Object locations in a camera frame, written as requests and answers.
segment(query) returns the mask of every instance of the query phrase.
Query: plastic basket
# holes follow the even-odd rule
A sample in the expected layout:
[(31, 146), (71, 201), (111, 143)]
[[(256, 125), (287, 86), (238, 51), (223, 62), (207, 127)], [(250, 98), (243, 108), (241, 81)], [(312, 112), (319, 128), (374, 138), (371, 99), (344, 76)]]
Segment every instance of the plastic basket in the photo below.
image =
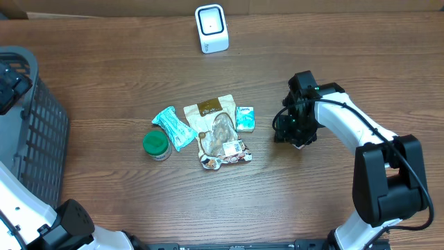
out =
[(0, 115), (0, 161), (36, 197), (56, 208), (67, 155), (67, 112), (40, 80), (30, 51), (0, 47), (0, 61), (33, 83), (6, 115)]

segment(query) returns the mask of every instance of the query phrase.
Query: white device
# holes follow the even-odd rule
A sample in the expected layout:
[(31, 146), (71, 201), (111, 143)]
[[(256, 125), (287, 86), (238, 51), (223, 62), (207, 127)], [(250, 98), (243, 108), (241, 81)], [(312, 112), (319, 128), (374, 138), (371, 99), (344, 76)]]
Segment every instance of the white device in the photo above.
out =
[(214, 53), (228, 49), (230, 43), (222, 7), (219, 4), (201, 6), (194, 15), (202, 52)]

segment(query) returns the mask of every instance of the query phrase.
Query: white label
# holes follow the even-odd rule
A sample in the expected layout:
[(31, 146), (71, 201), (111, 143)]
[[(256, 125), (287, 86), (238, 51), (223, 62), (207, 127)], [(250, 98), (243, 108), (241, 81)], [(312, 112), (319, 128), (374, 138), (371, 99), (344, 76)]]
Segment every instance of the white label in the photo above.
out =
[(239, 141), (224, 143), (223, 150), (225, 151), (225, 156), (233, 156), (242, 152), (242, 148), (241, 145), (239, 144)]

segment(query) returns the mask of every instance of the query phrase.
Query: black cable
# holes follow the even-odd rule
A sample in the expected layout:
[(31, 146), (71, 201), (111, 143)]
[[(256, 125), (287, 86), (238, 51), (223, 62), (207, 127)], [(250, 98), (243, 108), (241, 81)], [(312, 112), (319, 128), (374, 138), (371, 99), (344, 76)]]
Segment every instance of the black cable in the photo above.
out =
[(23, 240), (22, 236), (20, 235), (19, 231), (15, 228), (14, 225), (9, 221), (9, 219), (6, 217), (6, 215), (0, 210), (0, 220), (6, 225), (6, 227), (9, 229), (11, 235), (15, 237), (17, 242), (19, 243), (22, 250), (27, 250), (26, 243)]
[(424, 185), (422, 184), (421, 180), (419, 179), (418, 175), (415, 173), (415, 171), (411, 168), (409, 162), (405, 159), (405, 157), (393, 146), (392, 143), (390, 143), (376, 128), (374, 128), (370, 122), (366, 120), (366, 118), (361, 115), (360, 112), (355, 110), (354, 108), (348, 106), (346, 103), (341, 103), (339, 101), (333, 101), (328, 99), (310, 99), (310, 100), (304, 100), (304, 101), (298, 101), (290, 106), (286, 106), (285, 108), (281, 109), (281, 111), (278, 112), (278, 114), (273, 119), (273, 129), (277, 131), (275, 127), (276, 120), (278, 117), (285, 112), (285, 110), (288, 110), (289, 108), (296, 107), (297, 105), (304, 104), (304, 103), (315, 103), (315, 102), (325, 102), (325, 103), (331, 103), (335, 105), (339, 105), (343, 108), (348, 109), (350, 112), (352, 112), (354, 115), (356, 115), (379, 139), (381, 139), (389, 148), (392, 150), (395, 155), (401, 160), (402, 164), (409, 170), (409, 173), (413, 176), (415, 181), (419, 184), (421, 192), (424, 194), (425, 199), (427, 200), (427, 203), (429, 205), (429, 218), (428, 220), (421, 226), (386, 226), (383, 228), (378, 234), (376, 234), (365, 246), (364, 249), (367, 249), (371, 244), (373, 244), (381, 235), (383, 235), (385, 232), (388, 232), (391, 229), (400, 229), (400, 230), (408, 230), (408, 231), (419, 231), (424, 230), (427, 227), (429, 227), (435, 216), (435, 210), (433, 207), (432, 198), (430, 198), (430, 195), (428, 191), (425, 189)]

